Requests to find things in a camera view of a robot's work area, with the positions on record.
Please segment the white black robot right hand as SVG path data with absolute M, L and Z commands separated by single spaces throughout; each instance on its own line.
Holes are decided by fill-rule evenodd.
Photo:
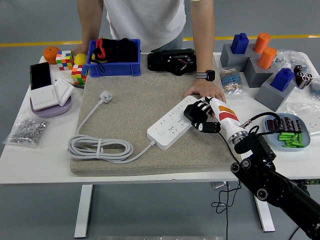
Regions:
M 184 115 L 202 133 L 218 133 L 221 129 L 225 130 L 229 142 L 248 135 L 241 127 L 235 112 L 215 97 L 203 97 L 188 105 Z

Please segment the person's right hand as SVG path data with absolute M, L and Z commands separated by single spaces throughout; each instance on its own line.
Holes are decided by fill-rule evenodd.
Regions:
M 78 54 L 85 54 L 85 55 L 87 55 L 88 49 L 89 49 L 89 47 L 88 47 L 87 45 L 81 43 L 81 44 L 76 45 L 76 46 L 71 50 L 71 52 L 72 52 L 72 54 L 73 54 L 74 56 L 76 56 L 76 55 L 78 55 Z

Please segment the person's left hand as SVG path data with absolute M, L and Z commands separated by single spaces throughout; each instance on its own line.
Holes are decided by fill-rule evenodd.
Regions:
M 183 98 L 190 95 L 200 95 L 201 97 L 213 97 L 226 103 L 223 91 L 213 81 L 204 78 L 197 78 L 194 83 L 184 92 Z

